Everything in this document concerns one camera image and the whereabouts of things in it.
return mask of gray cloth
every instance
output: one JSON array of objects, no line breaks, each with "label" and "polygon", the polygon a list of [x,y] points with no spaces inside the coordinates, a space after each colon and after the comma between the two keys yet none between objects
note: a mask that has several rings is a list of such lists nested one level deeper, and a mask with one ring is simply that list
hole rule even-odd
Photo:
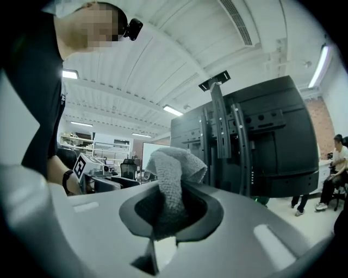
[{"label": "gray cloth", "polygon": [[181,180],[200,183],[207,166],[188,149],[160,148],[151,154],[146,170],[158,177],[159,190],[164,196],[159,212],[155,238],[174,235],[188,223],[188,213],[182,200]]}]

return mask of whiteboard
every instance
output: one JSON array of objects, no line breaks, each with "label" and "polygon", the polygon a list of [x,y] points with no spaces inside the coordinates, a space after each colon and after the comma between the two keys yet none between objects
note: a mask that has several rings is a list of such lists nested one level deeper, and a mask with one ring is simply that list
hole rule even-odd
[{"label": "whiteboard", "polygon": [[150,160],[151,154],[160,148],[168,148],[169,146],[143,143],[142,145],[142,169],[145,170],[148,161]]}]

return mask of black wristband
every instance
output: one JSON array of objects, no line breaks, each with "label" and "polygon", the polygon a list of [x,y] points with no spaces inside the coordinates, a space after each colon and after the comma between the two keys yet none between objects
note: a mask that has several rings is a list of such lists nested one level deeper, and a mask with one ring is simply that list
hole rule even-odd
[{"label": "black wristband", "polygon": [[63,185],[63,188],[65,190],[65,193],[68,194],[70,193],[70,191],[67,189],[66,187],[66,181],[69,179],[70,175],[73,173],[72,170],[68,170],[64,173],[63,175],[63,182],[62,182],[62,185]]}]

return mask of black t-shirt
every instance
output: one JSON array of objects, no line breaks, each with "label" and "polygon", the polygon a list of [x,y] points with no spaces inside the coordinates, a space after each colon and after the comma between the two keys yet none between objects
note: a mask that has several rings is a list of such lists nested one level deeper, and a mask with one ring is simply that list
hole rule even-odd
[{"label": "black t-shirt", "polygon": [[40,127],[22,165],[47,178],[47,159],[57,152],[57,130],[65,102],[61,100],[60,57],[53,15],[39,12],[13,44],[5,71]]}]

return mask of black pants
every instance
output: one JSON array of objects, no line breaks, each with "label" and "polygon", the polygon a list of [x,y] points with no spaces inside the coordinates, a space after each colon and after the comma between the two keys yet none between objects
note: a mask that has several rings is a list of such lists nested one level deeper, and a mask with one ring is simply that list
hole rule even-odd
[{"label": "black pants", "polygon": [[[300,203],[300,205],[297,207],[297,210],[299,211],[299,212],[303,212],[303,210],[304,210],[304,208],[305,208],[305,205],[306,205],[306,203],[307,203],[307,201],[308,201],[308,197],[309,197],[309,194],[307,194],[307,195],[303,195],[302,196],[302,198],[301,198],[301,203]],[[291,201],[291,205],[292,206],[296,206],[297,205],[297,203],[299,202],[299,199],[300,199],[300,196],[294,196],[293,197],[293,200]]]},{"label": "black pants", "polygon": [[348,181],[348,174],[347,171],[344,171],[339,176],[335,176],[332,180],[329,180],[329,178],[324,181],[320,198],[320,202],[327,205],[332,199],[332,194],[335,188],[338,189],[340,186],[344,186]]}]

